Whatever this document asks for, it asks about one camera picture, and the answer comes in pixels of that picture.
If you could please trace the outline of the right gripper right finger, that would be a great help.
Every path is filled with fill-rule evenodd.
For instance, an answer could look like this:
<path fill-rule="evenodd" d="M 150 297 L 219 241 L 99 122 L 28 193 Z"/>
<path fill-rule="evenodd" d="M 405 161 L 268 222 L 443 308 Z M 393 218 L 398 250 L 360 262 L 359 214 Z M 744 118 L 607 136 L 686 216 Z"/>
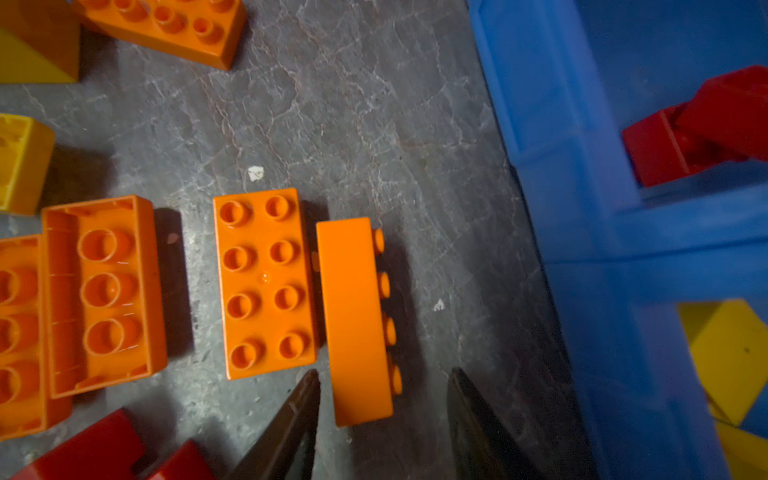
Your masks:
<path fill-rule="evenodd" d="M 458 479 L 544 477 L 459 367 L 447 383 L 447 416 Z"/>

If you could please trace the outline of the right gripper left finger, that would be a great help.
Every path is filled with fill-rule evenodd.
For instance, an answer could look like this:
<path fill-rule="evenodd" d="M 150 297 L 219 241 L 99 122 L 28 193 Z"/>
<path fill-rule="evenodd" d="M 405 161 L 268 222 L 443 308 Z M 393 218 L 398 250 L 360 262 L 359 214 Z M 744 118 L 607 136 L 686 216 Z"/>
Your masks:
<path fill-rule="evenodd" d="M 311 479 L 321 386 L 310 369 L 226 479 Z"/>

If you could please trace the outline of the yellow lego pair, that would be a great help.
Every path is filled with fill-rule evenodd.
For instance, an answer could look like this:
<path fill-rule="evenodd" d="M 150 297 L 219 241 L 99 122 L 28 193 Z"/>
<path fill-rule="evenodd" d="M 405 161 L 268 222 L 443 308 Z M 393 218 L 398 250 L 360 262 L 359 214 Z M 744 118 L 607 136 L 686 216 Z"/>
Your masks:
<path fill-rule="evenodd" d="M 740 425 L 767 385 L 767 324 L 743 299 L 679 303 L 677 312 L 710 412 Z"/>

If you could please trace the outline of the blue three-compartment bin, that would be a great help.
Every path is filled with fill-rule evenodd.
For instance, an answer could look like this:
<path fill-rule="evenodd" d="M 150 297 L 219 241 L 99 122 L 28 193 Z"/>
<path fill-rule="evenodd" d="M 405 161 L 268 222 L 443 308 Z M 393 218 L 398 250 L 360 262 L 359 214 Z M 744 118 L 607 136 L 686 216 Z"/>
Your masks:
<path fill-rule="evenodd" d="M 676 311 L 767 306 L 767 166 L 645 189 L 623 129 L 767 61 L 763 1 L 473 1 L 476 45 L 603 479 L 730 472 Z"/>

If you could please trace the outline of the red lego single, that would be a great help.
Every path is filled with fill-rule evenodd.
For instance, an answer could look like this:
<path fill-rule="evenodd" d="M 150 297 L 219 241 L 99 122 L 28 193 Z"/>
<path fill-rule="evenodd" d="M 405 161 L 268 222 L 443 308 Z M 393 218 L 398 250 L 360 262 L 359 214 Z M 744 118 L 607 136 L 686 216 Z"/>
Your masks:
<path fill-rule="evenodd" d="M 767 160 L 767 68 L 713 77 L 688 101 L 622 131 L 644 187 L 686 178 L 728 161 Z"/>

